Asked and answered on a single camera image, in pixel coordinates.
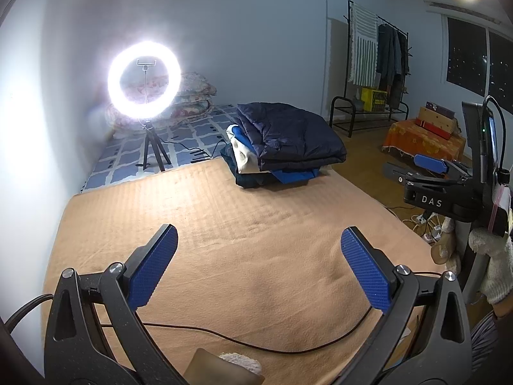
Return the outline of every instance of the orange cloth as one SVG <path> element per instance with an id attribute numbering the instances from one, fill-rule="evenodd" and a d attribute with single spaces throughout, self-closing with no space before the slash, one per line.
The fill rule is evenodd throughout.
<path id="1" fill-rule="evenodd" d="M 445 140 L 416 125 L 415 119 L 411 119 L 391 125 L 383 149 L 396 148 L 412 157 L 420 154 L 436 159 L 460 160 L 465 143 L 464 137 L 455 134 Z"/>

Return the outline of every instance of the hanging clothes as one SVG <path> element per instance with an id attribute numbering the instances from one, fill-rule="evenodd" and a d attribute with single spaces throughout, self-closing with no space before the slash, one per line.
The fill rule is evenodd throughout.
<path id="1" fill-rule="evenodd" d="M 401 98 L 403 94 L 404 79 L 409 72 L 408 41 L 406 39 L 406 36 L 402 33 L 397 33 L 396 31 L 396 34 L 398 35 L 399 50 L 396 50 L 396 48 L 394 47 L 394 52 L 396 54 L 396 57 L 397 54 L 401 56 L 401 74 L 394 76 L 392 85 L 390 86 L 388 92 L 388 105 L 393 109 L 399 108 L 399 104 L 401 103 Z"/>
<path id="2" fill-rule="evenodd" d="M 396 75 L 402 74 L 401 44 L 397 31 L 388 24 L 378 28 L 378 62 L 376 72 L 381 74 L 380 87 L 386 91 Z"/>
<path id="3" fill-rule="evenodd" d="M 349 82 L 374 86 L 378 62 L 378 17 L 353 3 L 351 11 L 351 69 Z"/>

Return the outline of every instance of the window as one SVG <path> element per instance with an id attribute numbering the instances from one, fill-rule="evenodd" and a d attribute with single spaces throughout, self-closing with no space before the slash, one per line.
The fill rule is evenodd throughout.
<path id="1" fill-rule="evenodd" d="M 447 26 L 447 81 L 482 97 L 492 95 L 513 114 L 513 41 L 489 28 L 451 17 Z"/>
<path id="2" fill-rule="evenodd" d="M 486 29 L 465 21 L 447 18 L 449 60 L 447 81 L 485 96 Z"/>
<path id="3" fill-rule="evenodd" d="M 513 42 L 490 31 L 490 59 L 488 93 L 513 114 Z"/>

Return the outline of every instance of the beige blanket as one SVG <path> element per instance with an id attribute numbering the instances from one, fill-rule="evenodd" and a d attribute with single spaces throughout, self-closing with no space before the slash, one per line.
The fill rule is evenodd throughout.
<path id="1" fill-rule="evenodd" d="M 140 318 L 201 326 L 277 350 L 333 340 L 366 312 L 369 304 L 340 250 L 346 227 L 357 226 L 394 264 L 438 269 L 426 243 L 333 171 L 305 185 L 243 190 L 223 160 L 214 159 L 73 197 L 45 290 L 55 290 L 67 267 L 84 274 L 125 261 L 163 223 L 178 229 L 178 251 L 148 305 L 138 310 Z M 325 384 L 352 358 L 380 314 L 373 310 L 336 345 L 299 356 L 257 351 L 198 331 L 148 330 L 181 372 L 203 347 L 259 360 L 266 385 Z M 110 330 L 113 350 L 127 364 Z"/>

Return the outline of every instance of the blue gripper pad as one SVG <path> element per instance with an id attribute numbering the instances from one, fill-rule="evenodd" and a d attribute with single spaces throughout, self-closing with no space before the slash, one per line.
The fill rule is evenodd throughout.
<path id="1" fill-rule="evenodd" d="M 425 155 L 415 155 L 414 163 L 420 168 L 427 169 L 434 173 L 447 173 L 447 165 L 443 160 L 430 158 Z"/>
<path id="2" fill-rule="evenodd" d="M 177 248 L 178 232 L 170 225 L 130 277 L 128 306 L 132 311 L 148 303 Z"/>
<path id="3" fill-rule="evenodd" d="M 370 305 L 386 312 L 391 305 L 390 284 L 365 247 L 364 240 L 364 238 L 358 238 L 352 227 L 345 229 L 340 238 L 342 253 L 358 279 Z"/>

